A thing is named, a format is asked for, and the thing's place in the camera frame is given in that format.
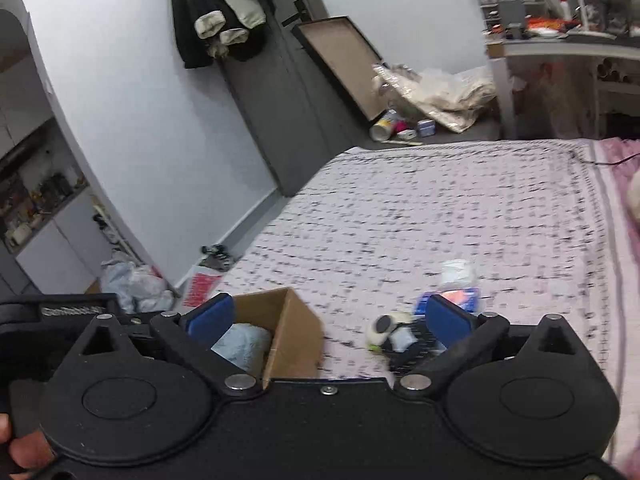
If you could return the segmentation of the person's hand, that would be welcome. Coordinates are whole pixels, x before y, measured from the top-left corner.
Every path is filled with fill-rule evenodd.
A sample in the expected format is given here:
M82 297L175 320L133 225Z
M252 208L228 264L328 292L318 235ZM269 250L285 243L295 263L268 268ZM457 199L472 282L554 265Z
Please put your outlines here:
M1 444L9 448L9 456L21 468L20 472L9 474L9 479L30 479L55 460L55 454L41 430L32 431L24 437L15 437L10 416L1 418Z

